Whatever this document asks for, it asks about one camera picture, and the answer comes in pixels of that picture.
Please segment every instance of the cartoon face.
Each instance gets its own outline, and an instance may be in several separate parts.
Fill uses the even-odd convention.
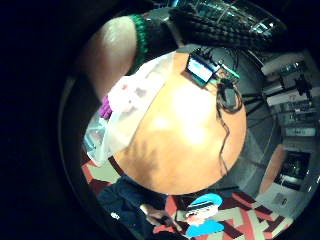
[[[186,214],[189,225],[200,225],[204,221],[218,213],[218,205],[201,208],[196,211],[190,211]]]

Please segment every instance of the dark jacket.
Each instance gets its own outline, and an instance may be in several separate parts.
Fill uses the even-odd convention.
[[[115,184],[106,187],[98,195],[99,202],[113,218],[147,238],[154,237],[154,226],[146,220],[139,207],[141,204],[150,204],[163,210],[165,199],[166,195],[148,190],[128,176],[120,177]]]

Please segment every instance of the person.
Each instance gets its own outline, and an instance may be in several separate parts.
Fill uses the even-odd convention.
[[[127,175],[121,176],[116,183],[104,188],[97,196],[100,204],[111,217],[146,239],[186,239],[170,232],[153,233],[154,226],[164,222],[167,225],[176,226],[177,229],[180,228],[163,210],[166,197],[165,194],[140,186]]]
[[[141,15],[109,20],[84,46],[75,64],[75,72],[86,75],[101,101],[122,76],[134,73],[144,62],[185,44],[287,50],[290,44],[283,44],[279,39],[273,42],[272,38],[262,34],[237,31],[215,23],[199,16],[193,5],[187,4],[173,8],[166,21]]]

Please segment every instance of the cartoon character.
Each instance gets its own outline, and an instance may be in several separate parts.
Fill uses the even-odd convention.
[[[186,235],[197,237],[223,231],[224,226],[211,219],[218,213],[218,207],[222,201],[222,198],[214,193],[205,194],[194,200],[187,208],[186,221],[190,226]]]

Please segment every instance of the blue cap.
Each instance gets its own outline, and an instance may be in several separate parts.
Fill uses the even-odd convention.
[[[220,206],[223,202],[222,198],[218,194],[208,193],[208,194],[205,194],[201,197],[198,197],[190,205],[192,206],[194,204],[199,204],[199,203],[208,202],[208,201],[210,201],[213,204],[218,205],[218,206]]]

